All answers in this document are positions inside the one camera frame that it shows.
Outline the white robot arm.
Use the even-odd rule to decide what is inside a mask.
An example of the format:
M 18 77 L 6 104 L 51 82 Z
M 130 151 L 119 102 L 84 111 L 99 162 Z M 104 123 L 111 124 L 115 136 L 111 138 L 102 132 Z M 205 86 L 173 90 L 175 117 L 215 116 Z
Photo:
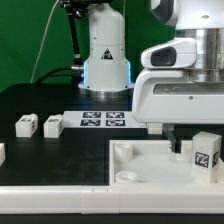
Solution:
M 224 124 L 224 0 L 151 0 L 150 10 L 175 28 L 175 37 L 142 52 L 132 114 L 151 133 L 166 134 L 179 152 L 174 125 Z M 92 3 L 82 90 L 103 97 L 128 86 L 123 36 L 110 6 Z

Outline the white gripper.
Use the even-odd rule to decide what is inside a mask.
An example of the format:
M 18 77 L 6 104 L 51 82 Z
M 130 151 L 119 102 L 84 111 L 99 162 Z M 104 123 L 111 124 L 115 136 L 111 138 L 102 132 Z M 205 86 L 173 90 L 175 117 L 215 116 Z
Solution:
M 184 70 L 144 69 L 135 82 L 132 114 L 139 123 L 164 124 L 171 151 L 180 154 L 173 124 L 224 124 L 224 82 L 190 82 Z

